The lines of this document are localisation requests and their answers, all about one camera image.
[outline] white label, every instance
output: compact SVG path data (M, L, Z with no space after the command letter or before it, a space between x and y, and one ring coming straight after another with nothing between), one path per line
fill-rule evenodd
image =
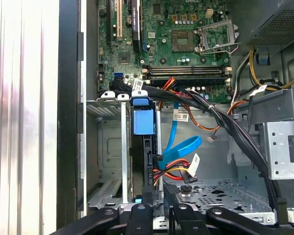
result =
M254 90L252 94L249 95L249 97L256 95L259 92L264 92L267 88L267 85L263 85L261 87L259 87L257 90Z
M149 32L148 33L148 38L156 38L156 33L155 32Z
M141 79L135 78L132 91L140 91L143 87L143 83Z
M207 138L207 140L208 140L210 143L212 143L212 142L214 141L214 139L211 138L210 136Z
M187 172L190 174L190 176L194 177L196 175L196 171L197 171L197 168L198 168L198 165L199 165L199 161L200 161L200 158L197 155L197 153L195 153L195 155L193 157L193 160L192 160L192 163L191 163L190 167L187 170Z
M188 114L181 114L178 109L173 109L173 121L184 121L188 122Z

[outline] red wire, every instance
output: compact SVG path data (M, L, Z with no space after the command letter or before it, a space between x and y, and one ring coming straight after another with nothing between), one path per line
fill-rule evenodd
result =
M169 83L170 83L170 81L173 79L173 77L172 78L170 78L166 83L165 83L165 85L163 86L163 88L165 88Z

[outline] blue connector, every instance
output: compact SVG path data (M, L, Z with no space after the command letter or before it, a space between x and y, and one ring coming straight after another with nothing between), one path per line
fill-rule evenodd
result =
M124 78L124 73L123 72L115 72L113 73L115 78Z

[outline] black connector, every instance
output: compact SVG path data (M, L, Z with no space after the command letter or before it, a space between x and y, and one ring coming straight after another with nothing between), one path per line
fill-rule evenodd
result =
M181 170L180 172L181 172L184 183L191 184L191 183L194 183L194 182L198 181L197 176L192 177L190 174L188 174L184 170Z

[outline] yellow wire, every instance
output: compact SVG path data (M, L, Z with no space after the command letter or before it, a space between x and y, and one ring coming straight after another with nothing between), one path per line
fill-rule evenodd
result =
M188 169L178 167L178 168L173 168L173 169L167 170L166 173L168 173L168 172L170 172L170 171L174 171L174 170L184 170L184 171L186 171L186 172L188 171ZM159 179L160 179L160 177L155 181L154 186L157 185Z
M252 53L250 54L249 56L249 64L250 64L250 72L251 72L251 76L253 78L253 80L259 85L259 86L262 86L263 84L261 84L257 77L256 77L256 74L255 74L255 70L254 70L254 54L255 54L255 51L252 51ZM294 84L294 80L289 82L288 84L282 86L281 88L282 89L285 89L285 88L288 88L289 86L293 85ZM277 89L275 88L271 88L271 87L267 87L266 90L268 91L276 91Z
M164 89L165 91L167 91L167 90L168 90L168 87L170 87L170 86L172 85L173 82L175 82L175 79L174 79L174 78L172 78L172 79L171 79L171 82L170 82L166 87L163 87L163 89ZM158 104L158 110L159 110L159 111L161 111L161 109L162 109L162 104L163 104L163 101L160 101L159 104Z

